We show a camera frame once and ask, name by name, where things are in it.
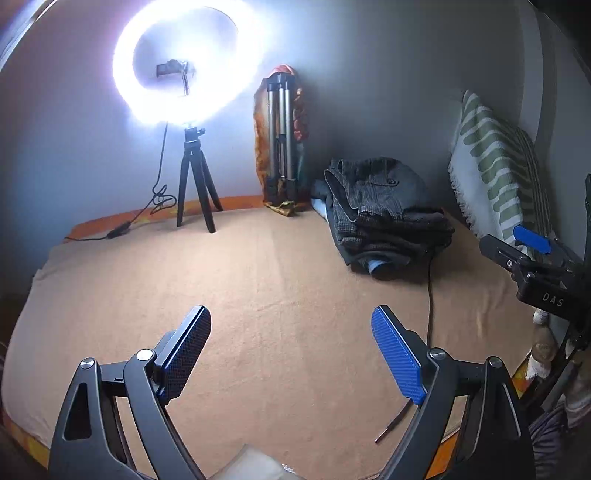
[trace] glowing ring light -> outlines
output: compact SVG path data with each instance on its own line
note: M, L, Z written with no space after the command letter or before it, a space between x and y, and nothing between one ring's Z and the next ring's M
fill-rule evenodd
M156 23L174 20L198 8L218 10L236 25L236 52L231 60L208 72L204 84L196 91L192 89L188 97L143 87L133 67L139 39ZM242 0L155 0L140 10L121 33L113 56L113 78L119 93L141 121L170 121L179 125L203 122L249 85L262 58L262 43L258 19ZM198 63L199 46L195 46L195 58Z

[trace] folded clothes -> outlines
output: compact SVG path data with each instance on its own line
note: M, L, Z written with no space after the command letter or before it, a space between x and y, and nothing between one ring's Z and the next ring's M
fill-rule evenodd
M326 183L322 182L322 184L324 184L326 190L328 191L328 188L326 187ZM321 200L319 198L312 198L311 199L312 208L316 211L316 213L318 213L318 215L320 215L324 220L326 220L328 222L329 219L328 219L328 215L326 212L325 201L326 201L326 197L324 197L323 200ZM385 259L378 254L373 255L373 256L370 254L364 260L359 261L358 264L360 264L364 270L367 270L371 276L376 277L376 278L386 278L387 274L392 269L392 265L393 265L391 259L389 259L389 258Z
M347 265L403 267L451 243L453 228L422 179L394 158L333 160L312 196L324 201Z

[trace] silver tripod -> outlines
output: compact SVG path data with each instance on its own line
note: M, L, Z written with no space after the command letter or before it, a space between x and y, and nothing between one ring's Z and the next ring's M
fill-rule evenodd
M267 80L269 101L269 175L267 200L280 203L278 184L285 185L287 200L297 200L297 160L294 152L293 94L295 77L289 73L275 73Z

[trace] bed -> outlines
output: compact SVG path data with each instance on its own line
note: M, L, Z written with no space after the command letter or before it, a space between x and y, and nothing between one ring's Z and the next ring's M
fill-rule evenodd
M217 232L192 217L136 226L117 239L52 249L37 273L8 350L5 421L49 447L80 360L128 359L154 346L195 305L212 333L171 418L206 476L249 443L311 479L378 472L410 416L380 445L376 435L404 405L372 337L373 308L387 304L425 335L426 265L392 281L351 272L315 212L215 214ZM530 350L532 308L503 269L480 255L459 222L433 261L433 341L456 358L500 356L510 373ZM140 471L153 475L119 402ZM459 424L456 408L449 424Z

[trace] blue plastic part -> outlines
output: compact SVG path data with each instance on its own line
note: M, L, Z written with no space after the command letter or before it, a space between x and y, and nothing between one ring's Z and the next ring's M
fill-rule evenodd
M380 307L372 314L371 329L402 394L415 405L422 404L427 390L421 381L421 366Z
M552 251L552 246L550 245L550 240L546 237L538 235L531 230L528 230L522 225L517 225L513 229L513 236L515 240L518 242L527 245L528 247L537 250L543 255L548 255Z
M155 368L159 377L156 395L163 404L178 397L183 391L211 329L209 310L202 306L195 307L156 359Z

